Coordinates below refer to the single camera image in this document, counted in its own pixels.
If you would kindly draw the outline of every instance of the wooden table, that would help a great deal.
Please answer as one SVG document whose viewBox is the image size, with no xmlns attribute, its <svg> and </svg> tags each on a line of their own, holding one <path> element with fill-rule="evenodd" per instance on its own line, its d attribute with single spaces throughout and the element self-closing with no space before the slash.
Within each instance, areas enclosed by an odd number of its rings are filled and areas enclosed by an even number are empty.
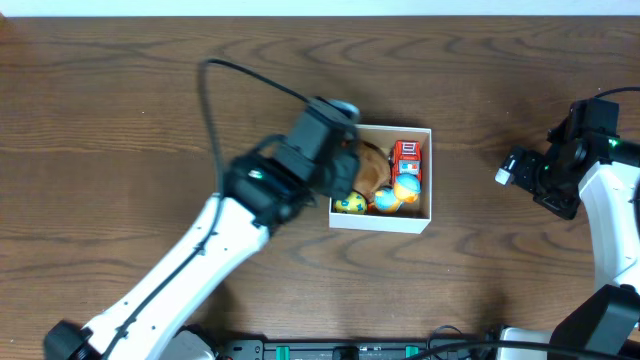
<svg viewBox="0 0 640 360">
<path fill-rule="evenodd" d="M 327 200 L 282 228 L 194 315 L 219 336 L 423 338 L 452 324 L 552 329 L 593 291 L 584 209 L 563 221 L 495 170 L 540 151 L 569 105 L 640 83 L 635 18 L 11 19 L 0 29 L 0 357 L 42 358 L 182 236 L 215 190 L 196 63 L 221 57 L 364 123 L 429 127 L 422 235 L 329 230 Z M 286 133 L 301 105 L 210 78 L 224 156 Z M 640 140 L 637 94 L 624 138 Z"/>
</svg>

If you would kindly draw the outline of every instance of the cardboard box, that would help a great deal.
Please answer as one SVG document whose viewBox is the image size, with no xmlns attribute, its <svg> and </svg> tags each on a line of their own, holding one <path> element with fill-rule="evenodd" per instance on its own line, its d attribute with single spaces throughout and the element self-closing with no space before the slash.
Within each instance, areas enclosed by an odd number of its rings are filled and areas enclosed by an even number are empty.
<svg viewBox="0 0 640 360">
<path fill-rule="evenodd" d="M 333 199 L 329 199 L 329 227 L 354 230 L 390 231 L 420 234 L 431 222 L 431 129 L 358 125 L 358 133 L 388 153 L 396 140 L 420 142 L 422 151 L 422 187 L 420 199 L 413 204 L 404 204 L 395 214 L 353 215 L 333 211 Z"/>
</svg>

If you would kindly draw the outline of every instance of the red toy fire truck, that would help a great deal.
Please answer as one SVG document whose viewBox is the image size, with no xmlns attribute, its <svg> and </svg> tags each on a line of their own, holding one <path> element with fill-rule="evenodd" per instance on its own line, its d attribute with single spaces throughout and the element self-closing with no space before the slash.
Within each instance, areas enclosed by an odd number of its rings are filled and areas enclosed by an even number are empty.
<svg viewBox="0 0 640 360">
<path fill-rule="evenodd" d="M 396 182 L 396 176 L 401 174 L 415 175 L 418 180 L 422 181 L 422 170 L 420 169 L 422 155 L 418 141 L 396 141 L 396 145 L 391 151 L 390 160 L 393 163 L 391 168 L 392 185 Z"/>
</svg>

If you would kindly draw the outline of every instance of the white robotic arm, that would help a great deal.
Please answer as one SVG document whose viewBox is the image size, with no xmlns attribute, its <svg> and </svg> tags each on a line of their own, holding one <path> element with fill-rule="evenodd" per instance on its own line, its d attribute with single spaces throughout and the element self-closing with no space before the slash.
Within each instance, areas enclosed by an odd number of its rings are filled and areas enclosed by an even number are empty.
<svg viewBox="0 0 640 360">
<path fill-rule="evenodd" d="M 549 130 L 551 147 L 545 155 L 516 146 L 496 175 L 496 181 L 527 190 L 536 203 L 564 219 L 573 219 L 584 203 L 596 291 L 553 333 L 507 328 L 501 340 L 616 354 L 640 318 L 640 146 L 619 139 L 618 104 L 600 96 L 571 106 L 562 124 Z M 499 360 L 546 358 L 544 353 L 516 349 L 499 349 L 497 356 Z"/>
<path fill-rule="evenodd" d="M 307 108 L 288 136 L 269 136 L 231 162 L 218 184 L 222 199 L 214 194 L 207 201 L 182 240 L 125 297 L 82 329 L 58 323 L 45 337 L 47 359 L 158 359 L 216 286 L 260 251 L 278 226 L 313 203 L 313 194 L 346 198 L 351 192 L 359 169 L 355 106 L 306 98 L 244 67 L 213 59 L 201 64 L 198 89 L 219 173 L 220 150 L 204 100 L 209 64 L 251 75 L 303 100 Z M 277 144 L 273 156 L 264 157 L 261 151 L 272 144 Z"/>
<path fill-rule="evenodd" d="M 640 168 L 596 162 L 580 181 L 580 199 L 591 227 L 595 290 L 606 284 L 640 289 L 640 239 L 636 186 Z"/>
<path fill-rule="evenodd" d="M 131 313 L 193 253 L 211 228 L 218 200 L 217 194 L 209 198 L 184 237 L 149 274 L 120 301 L 85 325 L 92 332 L 89 344 L 94 350 L 104 354 Z M 169 340 L 220 282 L 267 243 L 268 228 L 254 225 L 255 215 L 236 200 L 224 198 L 221 211 L 214 229 L 217 235 L 211 235 L 204 251 L 142 308 L 109 359 L 157 359 Z"/>
</svg>

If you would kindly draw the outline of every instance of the green connector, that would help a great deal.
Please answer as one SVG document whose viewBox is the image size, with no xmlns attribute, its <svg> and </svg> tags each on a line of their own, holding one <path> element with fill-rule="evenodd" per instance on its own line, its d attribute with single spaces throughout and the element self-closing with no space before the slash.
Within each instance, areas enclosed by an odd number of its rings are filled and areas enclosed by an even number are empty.
<svg viewBox="0 0 640 360">
<path fill-rule="evenodd" d="M 417 346 L 407 346 L 404 349 L 404 357 L 411 357 L 413 355 L 417 355 L 420 352 L 420 349 Z"/>
<path fill-rule="evenodd" d="M 276 346 L 276 360 L 289 360 L 288 346 Z"/>
</svg>

